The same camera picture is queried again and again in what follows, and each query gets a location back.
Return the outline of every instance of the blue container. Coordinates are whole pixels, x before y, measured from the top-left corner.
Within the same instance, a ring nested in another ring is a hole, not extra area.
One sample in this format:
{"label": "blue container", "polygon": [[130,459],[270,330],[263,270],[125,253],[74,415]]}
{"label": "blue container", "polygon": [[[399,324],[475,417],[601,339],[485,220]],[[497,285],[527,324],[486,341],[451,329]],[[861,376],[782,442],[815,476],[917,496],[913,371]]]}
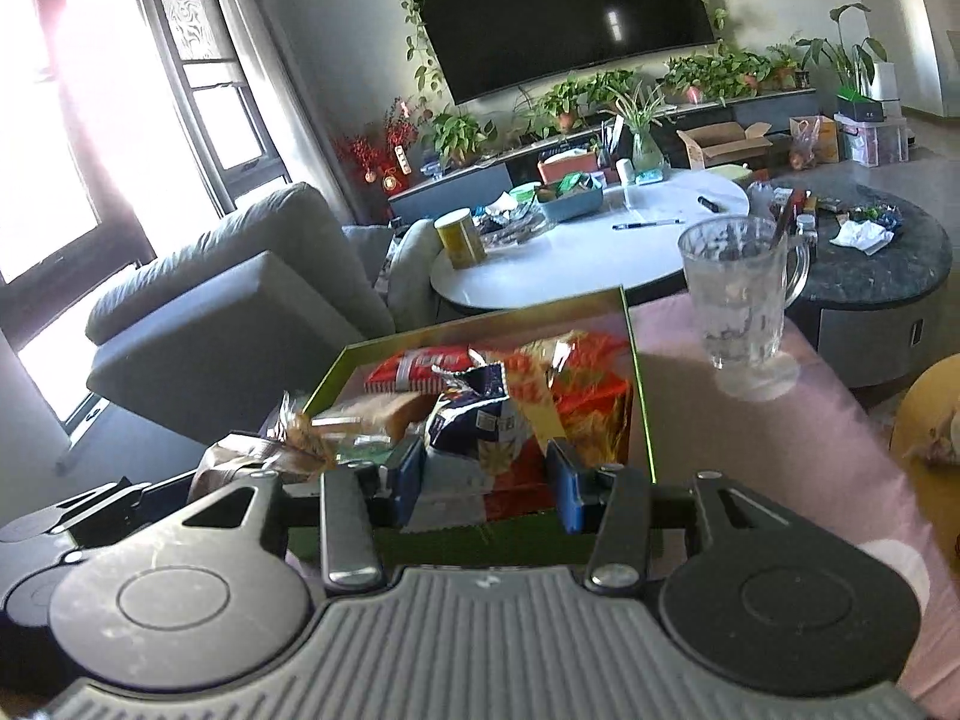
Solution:
{"label": "blue container", "polygon": [[576,194],[567,194],[556,200],[541,202],[546,220],[553,224],[595,214],[601,208],[603,208],[603,187],[578,191]]}

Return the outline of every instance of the television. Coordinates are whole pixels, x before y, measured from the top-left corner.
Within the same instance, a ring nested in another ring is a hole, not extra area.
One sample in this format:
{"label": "television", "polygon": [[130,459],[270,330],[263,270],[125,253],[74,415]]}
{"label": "television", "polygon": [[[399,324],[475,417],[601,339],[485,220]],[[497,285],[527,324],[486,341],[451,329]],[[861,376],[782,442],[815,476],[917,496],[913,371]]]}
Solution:
{"label": "television", "polygon": [[419,0],[456,103],[642,53],[712,43],[701,0]]}

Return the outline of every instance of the yellow can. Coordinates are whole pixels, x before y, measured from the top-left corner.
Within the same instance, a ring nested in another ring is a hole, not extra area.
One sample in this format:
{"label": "yellow can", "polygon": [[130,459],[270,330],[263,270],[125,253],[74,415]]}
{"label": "yellow can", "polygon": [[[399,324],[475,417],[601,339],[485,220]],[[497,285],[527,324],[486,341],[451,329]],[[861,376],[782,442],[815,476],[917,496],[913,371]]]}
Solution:
{"label": "yellow can", "polygon": [[435,221],[434,227],[443,241],[443,248],[450,258],[450,265],[462,271],[472,268],[487,259],[487,252],[480,240],[477,225],[469,208],[453,211]]}

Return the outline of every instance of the ribbed gray plate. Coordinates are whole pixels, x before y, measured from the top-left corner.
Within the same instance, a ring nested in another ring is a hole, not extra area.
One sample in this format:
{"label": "ribbed gray plate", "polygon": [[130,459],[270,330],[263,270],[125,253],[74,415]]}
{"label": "ribbed gray plate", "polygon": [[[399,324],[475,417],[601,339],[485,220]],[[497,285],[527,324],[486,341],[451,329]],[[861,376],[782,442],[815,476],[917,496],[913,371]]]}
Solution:
{"label": "ribbed gray plate", "polygon": [[386,594],[330,605],[301,650],[247,685],[169,701],[82,685],[53,716],[922,720],[925,713],[891,685],[834,701],[726,685],[685,659],[639,603],[598,598],[568,570],[549,568],[411,569]]}

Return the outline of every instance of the curtain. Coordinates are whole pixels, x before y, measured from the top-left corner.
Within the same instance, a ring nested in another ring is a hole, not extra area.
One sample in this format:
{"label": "curtain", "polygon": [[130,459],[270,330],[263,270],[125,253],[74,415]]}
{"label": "curtain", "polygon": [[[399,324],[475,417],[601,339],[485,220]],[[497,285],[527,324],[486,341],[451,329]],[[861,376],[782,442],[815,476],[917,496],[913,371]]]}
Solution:
{"label": "curtain", "polygon": [[253,98],[291,179],[320,190],[340,223],[366,221],[362,205],[333,157],[330,136],[307,116],[260,2],[219,1]]}

